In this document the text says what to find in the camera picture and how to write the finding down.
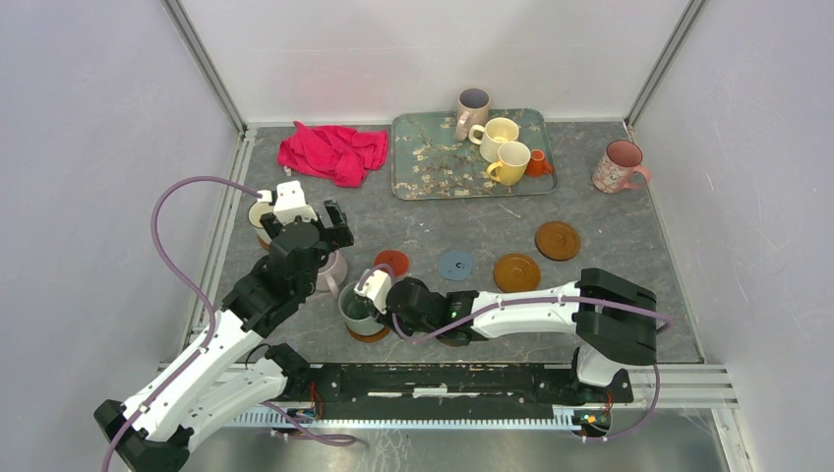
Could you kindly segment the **lilac ceramic mug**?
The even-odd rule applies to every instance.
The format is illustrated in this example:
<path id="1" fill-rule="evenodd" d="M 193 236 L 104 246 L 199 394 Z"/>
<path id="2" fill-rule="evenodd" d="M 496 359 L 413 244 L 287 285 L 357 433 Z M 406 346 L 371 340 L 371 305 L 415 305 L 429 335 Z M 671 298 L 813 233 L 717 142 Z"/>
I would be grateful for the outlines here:
<path id="1" fill-rule="evenodd" d="M 334 251 L 328 256 L 325 265 L 318 271 L 316 290 L 319 292 L 327 292 L 332 297 L 337 298 L 340 294 L 340 286 L 344 282 L 347 272 L 348 265 L 346 258 L 340 251 Z"/>

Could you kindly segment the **glossy wooden ridged coaster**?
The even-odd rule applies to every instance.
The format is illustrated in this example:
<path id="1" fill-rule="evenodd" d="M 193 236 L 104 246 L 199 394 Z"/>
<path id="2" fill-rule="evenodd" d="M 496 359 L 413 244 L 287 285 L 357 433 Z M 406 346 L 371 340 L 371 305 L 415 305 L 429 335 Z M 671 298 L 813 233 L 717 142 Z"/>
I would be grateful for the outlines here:
<path id="1" fill-rule="evenodd" d="M 387 327 L 383 327 L 379 332 L 372 334 L 372 335 L 361 335 L 352 330 L 350 327 L 347 328 L 348 333 L 356 340 L 364 342 L 364 343 L 374 343 L 379 340 L 385 338 L 389 333 L 390 330 Z"/>

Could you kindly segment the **red round coaster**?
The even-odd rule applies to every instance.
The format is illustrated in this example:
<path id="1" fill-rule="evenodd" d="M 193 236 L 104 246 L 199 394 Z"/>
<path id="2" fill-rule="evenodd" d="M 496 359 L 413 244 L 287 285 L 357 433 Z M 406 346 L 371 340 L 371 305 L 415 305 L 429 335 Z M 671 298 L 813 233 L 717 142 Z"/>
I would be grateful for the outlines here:
<path id="1" fill-rule="evenodd" d="M 409 258 L 400 251 L 383 250 L 376 255 L 374 265 L 390 266 L 393 269 L 394 275 L 396 277 L 401 277 L 409 270 L 410 261 Z"/>

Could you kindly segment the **grey-green ceramic mug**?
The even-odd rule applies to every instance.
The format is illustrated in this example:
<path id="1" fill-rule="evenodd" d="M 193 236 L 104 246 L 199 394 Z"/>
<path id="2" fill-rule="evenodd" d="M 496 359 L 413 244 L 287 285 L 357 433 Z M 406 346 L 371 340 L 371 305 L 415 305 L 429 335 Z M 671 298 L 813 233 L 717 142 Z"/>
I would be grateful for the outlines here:
<path id="1" fill-rule="evenodd" d="M 367 299 L 353 291 L 355 282 L 348 283 L 338 297 L 338 310 L 344 318 L 346 327 L 361 335 L 372 335 L 384 326 L 376 320 L 377 311 Z"/>

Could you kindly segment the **white mug black handle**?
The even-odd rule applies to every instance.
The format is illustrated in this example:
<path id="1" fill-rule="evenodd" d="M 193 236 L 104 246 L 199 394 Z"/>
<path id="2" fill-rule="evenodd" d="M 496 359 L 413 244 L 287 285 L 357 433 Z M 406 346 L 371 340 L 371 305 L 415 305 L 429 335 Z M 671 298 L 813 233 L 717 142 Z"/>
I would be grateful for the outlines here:
<path id="1" fill-rule="evenodd" d="M 272 214 L 272 212 L 273 205 L 268 202 L 255 202 L 250 206 L 248 211 L 250 225 L 255 230 L 257 237 L 262 236 L 269 242 L 271 241 L 271 238 L 261 223 L 261 217 L 265 214 Z"/>

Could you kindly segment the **blue round coaster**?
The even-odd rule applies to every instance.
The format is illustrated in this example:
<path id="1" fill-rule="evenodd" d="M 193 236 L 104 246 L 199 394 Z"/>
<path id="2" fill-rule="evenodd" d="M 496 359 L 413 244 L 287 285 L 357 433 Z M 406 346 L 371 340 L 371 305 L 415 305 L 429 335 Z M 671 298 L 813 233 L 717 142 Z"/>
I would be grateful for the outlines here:
<path id="1" fill-rule="evenodd" d="M 438 273 L 446 280 L 463 281 L 470 277 L 475 266 L 471 252 L 450 250 L 438 259 Z"/>

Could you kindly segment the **green floral serving tray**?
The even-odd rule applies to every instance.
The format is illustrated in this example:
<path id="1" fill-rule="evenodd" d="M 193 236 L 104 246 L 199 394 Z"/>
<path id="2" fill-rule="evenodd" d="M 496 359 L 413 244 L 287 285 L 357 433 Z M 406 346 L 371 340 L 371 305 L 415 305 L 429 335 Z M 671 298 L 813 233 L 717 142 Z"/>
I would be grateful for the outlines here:
<path id="1" fill-rule="evenodd" d="M 406 201 L 543 195 L 557 188 L 552 172 L 522 176 L 513 186 L 489 178 L 478 146 L 454 137 L 454 111 L 404 113 L 392 121 L 391 187 Z"/>

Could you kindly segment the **yellow ceramic mug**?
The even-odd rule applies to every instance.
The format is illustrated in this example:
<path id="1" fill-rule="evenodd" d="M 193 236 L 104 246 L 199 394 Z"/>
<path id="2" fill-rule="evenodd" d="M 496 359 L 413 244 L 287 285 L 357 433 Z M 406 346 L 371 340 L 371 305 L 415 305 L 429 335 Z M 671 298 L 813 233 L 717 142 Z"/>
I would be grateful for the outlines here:
<path id="1" fill-rule="evenodd" d="M 498 148 L 498 160 L 486 170 L 488 177 L 507 187 L 515 185 L 526 171 L 531 149 L 520 142 L 507 142 Z"/>

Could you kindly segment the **beige pink tall mug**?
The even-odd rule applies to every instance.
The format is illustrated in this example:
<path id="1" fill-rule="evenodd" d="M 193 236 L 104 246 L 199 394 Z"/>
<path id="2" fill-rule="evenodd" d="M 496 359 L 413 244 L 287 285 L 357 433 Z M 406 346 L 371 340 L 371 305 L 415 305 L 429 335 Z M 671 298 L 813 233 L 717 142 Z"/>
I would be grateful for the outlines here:
<path id="1" fill-rule="evenodd" d="M 457 99 L 454 137 L 458 141 L 466 140 L 472 126 L 484 126 L 489 120 L 490 106 L 491 97 L 484 89 L 464 89 Z"/>

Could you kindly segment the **pink floral patterned mug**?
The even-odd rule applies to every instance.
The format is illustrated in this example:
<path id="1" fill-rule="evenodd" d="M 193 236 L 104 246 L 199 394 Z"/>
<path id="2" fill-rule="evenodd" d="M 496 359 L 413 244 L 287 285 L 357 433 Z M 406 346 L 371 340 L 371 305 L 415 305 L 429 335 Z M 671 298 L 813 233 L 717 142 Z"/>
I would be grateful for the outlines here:
<path id="1" fill-rule="evenodd" d="M 613 141 L 607 145 L 591 182 L 597 190 L 606 194 L 645 188 L 652 174 L 642 161 L 643 153 L 639 146 L 629 141 Z"/>

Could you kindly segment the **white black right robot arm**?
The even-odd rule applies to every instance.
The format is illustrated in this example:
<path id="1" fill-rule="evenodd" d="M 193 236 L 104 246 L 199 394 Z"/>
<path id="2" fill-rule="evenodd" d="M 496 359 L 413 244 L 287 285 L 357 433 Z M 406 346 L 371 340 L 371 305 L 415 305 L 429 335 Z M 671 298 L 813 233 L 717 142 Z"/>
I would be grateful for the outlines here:
<path id="1" fill-rule="evenodd" d="M 596 399 L 619 371 L 655 364 L 657 336 L 672 322 L 657 312 L 653 292 L 600 268 L 552 288 L 446 295 L 376 268 L 356 292 L 372 303 L 378 323 L 412 342 L 437 339 L 461 347 L 511 334 L 575 335 L 582 343 L 567 385 L 581 401 Z"/>

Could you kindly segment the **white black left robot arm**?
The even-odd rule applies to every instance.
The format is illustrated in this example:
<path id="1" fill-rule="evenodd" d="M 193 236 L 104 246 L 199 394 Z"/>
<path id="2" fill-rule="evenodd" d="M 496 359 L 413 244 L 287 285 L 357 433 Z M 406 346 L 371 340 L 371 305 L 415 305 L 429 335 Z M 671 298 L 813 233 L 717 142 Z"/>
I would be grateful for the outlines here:
<path id="1" fill-rule="evenodd" d="M 178 471 L 197 446 L 249 408 L 308 390 L 308 363 L 286 344 L 230 381 L 216 381 L 239 357 L 295 315 L 316 290 L 329 255 L 353 244 L 339 203 L 324 203 L 330 220 L 301 202 L 267 215 L 269 251 L 239 279 L 208 327 L 167 368 L 126 400 L 106 400 L 93 417 L 114 455 L 132 471 Z"/>

